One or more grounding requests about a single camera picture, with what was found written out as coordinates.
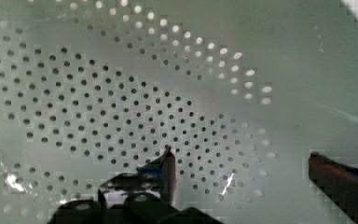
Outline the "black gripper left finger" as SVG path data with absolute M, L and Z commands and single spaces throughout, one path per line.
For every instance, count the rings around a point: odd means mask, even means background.
M 223 224 L 195 207 L 172 203 L 176 164 L 172 148 L 134 173 L 121 173 L 102 183 L 96 200 L 61 205 L 48 224 Z

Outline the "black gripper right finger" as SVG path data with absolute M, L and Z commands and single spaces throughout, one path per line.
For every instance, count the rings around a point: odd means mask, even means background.
M 308 159 L 309 179 L 355 224 L 358 224 L 358 168 L 318 152 Z

